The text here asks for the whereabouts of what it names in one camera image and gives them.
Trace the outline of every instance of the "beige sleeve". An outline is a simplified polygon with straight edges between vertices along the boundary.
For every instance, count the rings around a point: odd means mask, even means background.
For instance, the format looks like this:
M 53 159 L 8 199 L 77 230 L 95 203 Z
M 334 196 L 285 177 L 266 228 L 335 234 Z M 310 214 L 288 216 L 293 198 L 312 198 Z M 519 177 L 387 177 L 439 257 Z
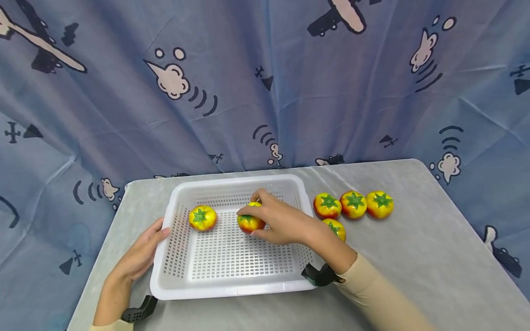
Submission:
M 343 275 L 339 290 L 357 305 L 379 331 L 434 331 L 419 309 L 358 254 Z
M 107 326 L 91 326 L 89 331 L 133 331 L 133 324 L 121 319 Z

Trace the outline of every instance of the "hand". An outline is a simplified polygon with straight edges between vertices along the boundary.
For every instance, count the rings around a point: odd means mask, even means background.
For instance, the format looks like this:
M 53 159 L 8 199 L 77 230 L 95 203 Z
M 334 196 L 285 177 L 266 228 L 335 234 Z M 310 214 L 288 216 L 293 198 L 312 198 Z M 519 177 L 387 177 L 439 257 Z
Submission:
M 135 281 L 140 278 L 153 264 L 156 245 L 164 240 L 170 232 L 162 229 L 164 218 L 159 218 L 140 235 L 135 243 L 114 267 L 112 273 L 118 277 Z
M 307 245 L 314 228 L 322 222 L 308 216 L 304 212 L 289 206 L 267 193 L 265 189 L 258 189 L 251 202 L 261 200 L 262 206 L 246 206 L 237 212 L 238 215 L 252 215 L 262 219 L 270 230 L 255 230 L 252 236 L 259 237 L 273 244 L 286 245 L 299 243 Z

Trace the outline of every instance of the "toy tomato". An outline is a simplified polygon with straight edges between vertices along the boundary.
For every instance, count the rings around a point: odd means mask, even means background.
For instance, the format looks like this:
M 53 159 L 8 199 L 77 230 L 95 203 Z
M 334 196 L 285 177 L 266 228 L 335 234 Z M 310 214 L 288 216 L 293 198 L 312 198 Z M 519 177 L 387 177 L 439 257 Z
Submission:
M 374 191 L 366 196 L 367 210 L 375 218 L 385 218 L 394 210 L 394 200 L 383 191 Z
M 198 205 L 190 212 L 190 225 L 198 231 L 211 230 L 217 222 L 217 213 L 208 205 Z
M 329 193 L 320 193 L 313 200 L 313 208 L 320 218 L 337 218 L 342 211 L 342 206 L 334 196 Z
M 366 211 L 365 197 L 356 191 L 349 191 L 340 197 L 342 212 L 349 218 L 359 218 Z
M 337 237 L 340 238 L 340 240 L 346 241 L 346 230 L 344 229 L 344 225 L 342 225 L 341 222 L 336 221 L 332 218 L 326 218 L 322 221 L 326 223 L 333 232 L 335 232 L 335 234 L 337 235 Z
M 251 202 L 249 205 L 260 207 L 261 203 Z M 251 234 L 254 230 L 263 230 L 267 224 L 252 215 L 239 215 L 237 216 L 237 225 L 244 233 Z

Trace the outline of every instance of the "wrist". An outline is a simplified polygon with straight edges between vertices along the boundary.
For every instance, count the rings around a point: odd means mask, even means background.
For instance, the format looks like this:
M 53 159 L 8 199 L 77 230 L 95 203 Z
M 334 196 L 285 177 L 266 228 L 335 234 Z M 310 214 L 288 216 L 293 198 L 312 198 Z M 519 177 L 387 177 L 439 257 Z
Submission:
M 311 220 L 308 222 L 304 238 L 301 244 L 315 250 L 315 246 L 322 241 L 323 236 L 325 236 L 329 227 L 326 226 L 324 222 L 320 222 L 317 219 L 311 217 Z
M 133 280 L 129 277 L 128 274 L 121 272 L 119 269 L 114 268 L 107 279 L 105 279 L 104 286 L 112 288 L 123 288 L 130 287 L 133 284 Z

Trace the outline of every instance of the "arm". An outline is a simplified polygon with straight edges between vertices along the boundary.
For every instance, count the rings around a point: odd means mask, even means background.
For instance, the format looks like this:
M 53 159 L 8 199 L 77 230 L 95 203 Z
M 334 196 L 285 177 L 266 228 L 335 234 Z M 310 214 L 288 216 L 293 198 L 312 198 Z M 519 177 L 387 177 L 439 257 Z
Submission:
M 121 314 L 129 308 L 129 298 L 133 281 L 124 276 L 117 275 L 113 270 L 103 284 L 101 294 L 94 315 L 93 326 L 104 327 L 111 326 L 119 321 Z M 121 321 L 121 324 L 127 324 L 128 328 L 123 330 L 132 330 L 133 325 Z M 112 325 L 112 328 L 92 328 L 91 330 L 120 330 L 117 326 Z
M 269 225 L 270 230 L 256 230 L 252 236 L 274 244 L 299 243 L 311 248 L 343 279 L 337 284 L 340 291 L 360 308 L 376 329 L 434 330 L 413 303 L 325 223 L 279 201 L 264 189 L 254 193 L 251 201 L 256 200 L 261 200 L 261 207 L 247 206 L 237 212 L 261 218 Z
M 129 307 L 133 282 L 151 267 L 156 246 L 170 232 L 162 229 L 163 222 L 160 218 L 145 230 L 107 276 L 90 331 L 132 331 L 121 315 Z
M 315 228 L 307 242 L 344 281 L 339 290 L 380 331 L 434 330 L 419 309 L 327 226 Z

